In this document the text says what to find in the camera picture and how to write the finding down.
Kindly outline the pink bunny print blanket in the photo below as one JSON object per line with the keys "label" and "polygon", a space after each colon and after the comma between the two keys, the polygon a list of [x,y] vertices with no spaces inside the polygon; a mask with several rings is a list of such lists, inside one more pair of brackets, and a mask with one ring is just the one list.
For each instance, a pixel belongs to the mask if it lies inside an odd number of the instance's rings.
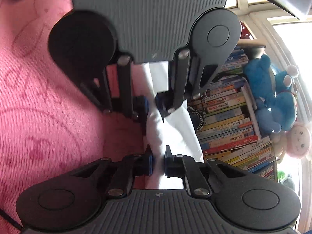
{"label": "pink bunny print blanket", "polygon": [[48,36],[71,0],[1,0],[1,209],[33,184],[143,153],[141,126],[100,112],[51,60]]}

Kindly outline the miniature black bicycle model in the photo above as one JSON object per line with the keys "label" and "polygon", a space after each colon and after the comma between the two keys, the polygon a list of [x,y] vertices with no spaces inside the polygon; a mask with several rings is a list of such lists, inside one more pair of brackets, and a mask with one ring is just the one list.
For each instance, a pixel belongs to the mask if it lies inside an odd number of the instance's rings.
{"label": "miniature black bicycle model", "polygon": [[187,102],[187,110],[191,118],[192,125],[195,131],[199,131],[206,123],[205,115],[207,114],[207,91],[201,94],[196,99],[190,99]]}

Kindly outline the pink white bunny plush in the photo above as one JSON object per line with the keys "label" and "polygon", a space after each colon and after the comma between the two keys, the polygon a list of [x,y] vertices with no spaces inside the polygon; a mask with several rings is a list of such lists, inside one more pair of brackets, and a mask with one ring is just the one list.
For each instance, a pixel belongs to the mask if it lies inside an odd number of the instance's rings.
{"label": "pink white bunny plush", "polygon": [[307,126],[295,122],[289,131],[272,133],[270,139],[277,162],[280,164],[285,155],[294,159],[302,159],[311,150],[311,131]]}

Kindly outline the navy white jacket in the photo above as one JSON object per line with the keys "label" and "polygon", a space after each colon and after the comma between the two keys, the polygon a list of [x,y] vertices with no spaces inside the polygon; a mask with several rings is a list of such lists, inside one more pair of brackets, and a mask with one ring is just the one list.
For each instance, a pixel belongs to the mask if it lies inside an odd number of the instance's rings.
{"label": "navy white jacket", "polygon": [[144,95],[149,102],[147,117],[146,142],[151,146],[155,157],[153,174],[146,178],[147,189],[181,189],[182,179],[166,177],[164,174],[164,154],[166,146],[170,146],[174,155],[191,156],[197,162],[203,162],[203,153],[197,139],[187,102],[162,118],[157,109],[155,97],[157,93],[167,90],[168,62],[145,63],[142,65],[146,90]]}

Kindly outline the row of upright books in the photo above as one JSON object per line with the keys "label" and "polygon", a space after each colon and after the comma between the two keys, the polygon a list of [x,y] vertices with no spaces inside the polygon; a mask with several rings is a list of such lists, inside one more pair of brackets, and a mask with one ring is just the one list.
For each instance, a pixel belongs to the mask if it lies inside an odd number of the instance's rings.
{"label": "row of upright books", "polygon": [[243,68],[263,55],[264,45],[239,45],[208,87],[207,114],[196,132],[205,160],[220,160],[268,180],[277,180],[269,137],[256,120],[256,101]]}

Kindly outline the blue plush toy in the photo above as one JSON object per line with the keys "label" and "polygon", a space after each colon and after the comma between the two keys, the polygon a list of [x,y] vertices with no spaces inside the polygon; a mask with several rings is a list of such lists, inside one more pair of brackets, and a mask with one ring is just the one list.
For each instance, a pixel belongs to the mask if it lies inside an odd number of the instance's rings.
{"label": "blue plush toy", "polygon": [[299,76],[298,68],[289,65],[275,74],[269,56],[264,54],[250,60],[243,68],[243,74],[256,101],[255,115],[260,131],[271,134],[291,130],[297,118],[292,85]]}

